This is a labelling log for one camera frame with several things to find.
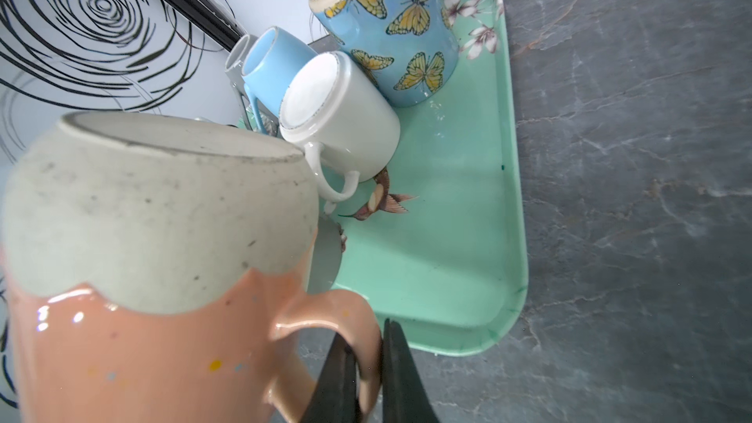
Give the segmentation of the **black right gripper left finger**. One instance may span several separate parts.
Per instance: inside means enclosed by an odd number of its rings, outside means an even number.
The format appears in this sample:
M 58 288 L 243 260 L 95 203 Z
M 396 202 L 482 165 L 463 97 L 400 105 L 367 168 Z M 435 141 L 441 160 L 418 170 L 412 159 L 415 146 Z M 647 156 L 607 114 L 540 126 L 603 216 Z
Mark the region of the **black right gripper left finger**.
M 301 423 L 360 422 L 358 368 L 352 348 L 336 334 Z

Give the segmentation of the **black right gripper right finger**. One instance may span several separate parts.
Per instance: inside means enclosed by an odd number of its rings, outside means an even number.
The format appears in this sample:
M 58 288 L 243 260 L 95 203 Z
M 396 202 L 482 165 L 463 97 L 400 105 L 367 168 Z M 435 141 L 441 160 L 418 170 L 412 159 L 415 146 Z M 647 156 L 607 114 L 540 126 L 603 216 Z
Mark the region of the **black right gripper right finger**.
M 440 422 L 423 387 L 403 327 L 392 319 L 384 324 L 382 383 L 384 422 Z

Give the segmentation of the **peach mug grey base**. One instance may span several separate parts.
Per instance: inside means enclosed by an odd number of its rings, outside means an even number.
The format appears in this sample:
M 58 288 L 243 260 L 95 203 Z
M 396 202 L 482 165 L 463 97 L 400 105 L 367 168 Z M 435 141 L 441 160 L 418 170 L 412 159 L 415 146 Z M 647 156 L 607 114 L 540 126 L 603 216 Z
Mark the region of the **peach mug grey base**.
M 301 149 L 195 119 L 63 115 L 14 166 L 1 264 L 25 422 L 298 422 L 305 328 L 335 331 L 381 387 L 360 295 L 307 291 L 316 180 Z

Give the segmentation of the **white mug red inside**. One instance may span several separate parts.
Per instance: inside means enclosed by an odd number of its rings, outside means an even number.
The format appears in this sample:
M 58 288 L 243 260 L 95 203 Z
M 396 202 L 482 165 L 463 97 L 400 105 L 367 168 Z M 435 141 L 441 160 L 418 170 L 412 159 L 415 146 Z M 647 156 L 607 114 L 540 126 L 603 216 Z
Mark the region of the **white mug red inside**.
M 352 198 L 358 184 L 388 166 L 401 124 L 375 85 L 344 52 L 311 59 L 282 99 L 283 138 L 304 151 L 319 196 L 332 204 Z

